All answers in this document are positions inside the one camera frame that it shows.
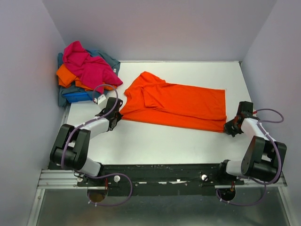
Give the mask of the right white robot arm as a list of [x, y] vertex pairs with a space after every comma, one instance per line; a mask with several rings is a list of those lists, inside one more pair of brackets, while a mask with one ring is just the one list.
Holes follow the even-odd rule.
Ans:
[[276, 183], [282, 172], [287, 146], [276, 141], [263, 127], [264, 122], [256, 114], [262, 109], [254, 110], [253, 103], [242, 101], [238, 105], [236, 116], [225, 123], [223, 132], [235, 137], [246, 134], [251, 138], [248, 149], [240, 161], [224, 160], [216, 173], [217, 181], [228, 184], [235, 177], [253, 179], [261, 185]]

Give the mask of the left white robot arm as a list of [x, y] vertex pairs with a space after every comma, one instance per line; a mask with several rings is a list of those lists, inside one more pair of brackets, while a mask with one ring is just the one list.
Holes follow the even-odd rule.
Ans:
[[116, 97], [106, 98], [101, 111], [93, 119], [78, 126], [63, 124], [50, 153], [50, 161], [63, 169], [71, 169], [88, 175], [89, 182], [99, 186], [104, 182], [103, 166], [88, 157], [90, 140], [102, 133], [112, 131], [122, 119], [119, 112], [123, 101]]

